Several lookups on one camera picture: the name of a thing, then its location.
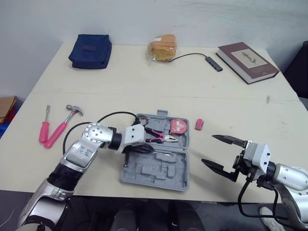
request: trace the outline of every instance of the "navy blue bag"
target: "navy blue bag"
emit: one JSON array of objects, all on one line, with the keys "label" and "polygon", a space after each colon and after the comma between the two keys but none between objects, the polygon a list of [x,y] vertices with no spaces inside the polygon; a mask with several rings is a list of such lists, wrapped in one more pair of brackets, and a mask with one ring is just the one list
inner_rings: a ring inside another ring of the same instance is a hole
[{"label": "navy blue bag", "polygon": [[81,69],[105,69],[111,54],[109,35],[78,35],[69,55],[73,67]]}]

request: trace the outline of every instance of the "bread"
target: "bread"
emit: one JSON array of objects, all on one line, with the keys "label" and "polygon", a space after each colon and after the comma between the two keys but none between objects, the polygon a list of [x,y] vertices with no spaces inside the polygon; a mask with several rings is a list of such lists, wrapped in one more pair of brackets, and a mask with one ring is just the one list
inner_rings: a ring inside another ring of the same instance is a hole
[{"label": "bread", "polygon": [[157,36],[150,42],[148,53],[154,60],[168,62],[177,51],[176,38],[172,34]]}]

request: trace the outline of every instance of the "white wall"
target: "white wall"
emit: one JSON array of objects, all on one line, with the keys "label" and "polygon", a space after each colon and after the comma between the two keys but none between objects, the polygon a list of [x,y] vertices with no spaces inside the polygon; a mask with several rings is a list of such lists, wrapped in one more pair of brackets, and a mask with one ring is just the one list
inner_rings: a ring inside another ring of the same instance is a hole
[{"label": "white wall", "polygon": [[307,0],[1,0],[0,96],[24,99],[62,42],[109,34],[146,45],[174,33],[179,46],[245,41],[284,70],[308,40]]}]

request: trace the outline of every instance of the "book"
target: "book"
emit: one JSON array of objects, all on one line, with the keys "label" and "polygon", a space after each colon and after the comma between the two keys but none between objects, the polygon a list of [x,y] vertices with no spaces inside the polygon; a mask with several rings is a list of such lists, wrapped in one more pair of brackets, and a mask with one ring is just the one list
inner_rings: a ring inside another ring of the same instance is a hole
[{"label": "book", "polygon": [[218,47],[216,53],[247,84],[275,77],[279,70],[244,42]]}]

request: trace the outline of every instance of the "gray tool case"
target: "gray tool case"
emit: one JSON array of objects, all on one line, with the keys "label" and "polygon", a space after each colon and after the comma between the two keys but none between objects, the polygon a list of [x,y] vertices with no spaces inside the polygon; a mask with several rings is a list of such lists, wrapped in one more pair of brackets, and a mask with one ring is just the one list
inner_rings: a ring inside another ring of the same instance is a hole
[{"label": "gray tool case", "polygon": [[187,191],[189,189],[189,158],[186,149],[189,145],[189,124],[187,119],[168,117],[167,111],[158,110],[157,115],[138,114],[146,116],[146,128],[164,131],[169,134],[172,119],[186,122],[187,130],[184,134],[172,134],[179,142],[147,143],[153,146],[155,152],[164,154],[141,154],[131,152],[128,166],[124,167],[121,175],[123,182],[141,184],[163,189]]}]

